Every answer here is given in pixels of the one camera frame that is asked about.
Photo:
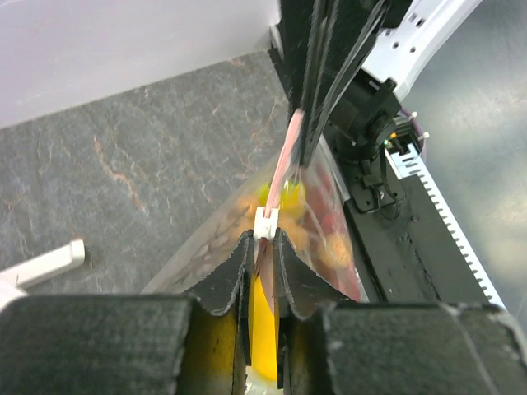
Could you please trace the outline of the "clear pink zip bag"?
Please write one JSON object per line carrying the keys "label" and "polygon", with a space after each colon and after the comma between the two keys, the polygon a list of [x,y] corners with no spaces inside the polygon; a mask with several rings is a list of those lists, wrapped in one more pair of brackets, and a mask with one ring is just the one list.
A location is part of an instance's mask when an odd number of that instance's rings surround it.
{"label": "clear pink zip bag", "polygon": [[[273,251],[273,245],[277,242],[278,231],[284,232],[289,239],[287,233],[278,227],[278,204],[284,184],[286,181],[303,183],[302,176],[304,174],[312,174],[319,177],[328,175],[331,181],[334,182],[341,204],[343,202],[334,179],[333,170],[335,163],[329,157],[329,147],[325,142],[317,144],[315,155],[309,165],[300,165],[301,126],[304,115],[305,113],[302,109],[294,111],[287,128],[285,142],[277,159],[243,183],[187,239],[170,261],[147,284],[144,289],[145,292],[182,293],[187,291],[191,286],[211,274],[231,256],[243,233],[251,232],[254,240],[254,256],[248,261],[247,267],[255,274],[255,280],[261,280],[264,296],[274,316],[273,260],[277,257],[277,254]],[[267,183],[271,184],[268,199],[264,207],[256,208],[253,227],[241,232],[238,238],[231,239],[229,229],[234,224],[234,221],[228,217],[230,209],[235,206],[239,198],[246,194],[255,195],[256,190]],[[299,253],[294,249],[292,243],[291,246],[301,262],[321,277],[312,267],[310,253]],[[254,384],[251,382],[246,383],[245,391],[248,394],[279,394],[281,392],[278,388],[273,390],[261,383]]]}

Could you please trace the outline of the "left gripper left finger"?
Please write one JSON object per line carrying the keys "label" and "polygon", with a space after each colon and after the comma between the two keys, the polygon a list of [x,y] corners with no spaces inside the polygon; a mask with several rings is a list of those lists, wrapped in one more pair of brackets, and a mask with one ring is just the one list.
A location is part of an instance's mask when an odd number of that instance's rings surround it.
{"label": "left gripper left finger", "polygon": [[36,295],[1,313],[4,394],[242,394],[254,239],[179,295]]}

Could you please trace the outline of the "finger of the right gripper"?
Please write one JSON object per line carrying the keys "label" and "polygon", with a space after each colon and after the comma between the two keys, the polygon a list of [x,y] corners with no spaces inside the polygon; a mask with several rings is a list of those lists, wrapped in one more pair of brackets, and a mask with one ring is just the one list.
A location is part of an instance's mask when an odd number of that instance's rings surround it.
{"label": "finger of the right gripper", "polygon": [[292,109],[310,111],[314,94],[314,39],[318,34],[319,1],[281,1],[278,24],[282,44],[279,76]]}
{"label": "finger of the right gripper", "polygon": [[307,166],[333,109],[373,49],[386,1],[316,1],[308,35],[300,165]]}

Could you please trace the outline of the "yellow lemon fruit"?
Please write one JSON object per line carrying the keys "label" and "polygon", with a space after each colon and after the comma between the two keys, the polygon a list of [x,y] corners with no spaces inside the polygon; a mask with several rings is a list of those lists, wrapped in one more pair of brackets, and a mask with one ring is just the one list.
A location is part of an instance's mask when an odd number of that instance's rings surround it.
{"label": "yellow lemon fruit", "polygon": [[193,311],[182,364],[192,394],[236,394],[248,382],[277,388],[275,321],[260,279],[254,283],[247,322],[239,306],[236,300],[222,315]]}

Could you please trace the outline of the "red plastic lobster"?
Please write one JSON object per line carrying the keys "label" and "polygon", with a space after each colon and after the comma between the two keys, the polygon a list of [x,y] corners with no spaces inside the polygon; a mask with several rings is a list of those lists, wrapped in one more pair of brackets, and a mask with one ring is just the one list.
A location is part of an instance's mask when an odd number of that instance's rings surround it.
{"label": "red plastic lobster", "polygon": [[333,288],[359,301],[352,239],[334,182],[328,175],[304,174],[307,210],[304,225],[310,233],[312,267]]}

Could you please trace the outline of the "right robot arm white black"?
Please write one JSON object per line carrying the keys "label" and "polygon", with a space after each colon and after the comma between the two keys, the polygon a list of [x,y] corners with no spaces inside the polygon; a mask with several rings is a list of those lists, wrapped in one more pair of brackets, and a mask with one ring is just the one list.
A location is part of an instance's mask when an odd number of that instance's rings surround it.
{"label": "right robot arm white black", "polygon": [[308,165],[329,116],[360,70],[403,99],[477,1],[281,1],[275,68],[292,110],[305,113]]}

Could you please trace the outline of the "brown longan bunch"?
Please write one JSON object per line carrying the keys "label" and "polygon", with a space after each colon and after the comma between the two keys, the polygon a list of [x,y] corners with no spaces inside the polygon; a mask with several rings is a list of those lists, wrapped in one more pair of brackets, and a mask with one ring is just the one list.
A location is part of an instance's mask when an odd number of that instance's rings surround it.
{"label": "brown longan bunch", "polygon": [[[234,221],[229,229],[231,239],[253,227],[256,208],[266,200],[266,192],[238,199],[228,214]],[[352,243],[346,235],[343,215],[324,202],[319,192],[309,197],[298,189],[282,193],[278,227],[287,233],[297,252],[310,253],[325,267],[347,267],[352,262]]]}

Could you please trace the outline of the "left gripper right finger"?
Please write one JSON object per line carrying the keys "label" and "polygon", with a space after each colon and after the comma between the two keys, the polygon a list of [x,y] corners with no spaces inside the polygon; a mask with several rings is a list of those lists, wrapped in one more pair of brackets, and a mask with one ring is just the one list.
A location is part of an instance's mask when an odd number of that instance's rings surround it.
{"label": "left gripper right finger", "polygon": [[277,384],[286,394],[523,394],[526,339],[491,304],[358,303],[273,241]]}

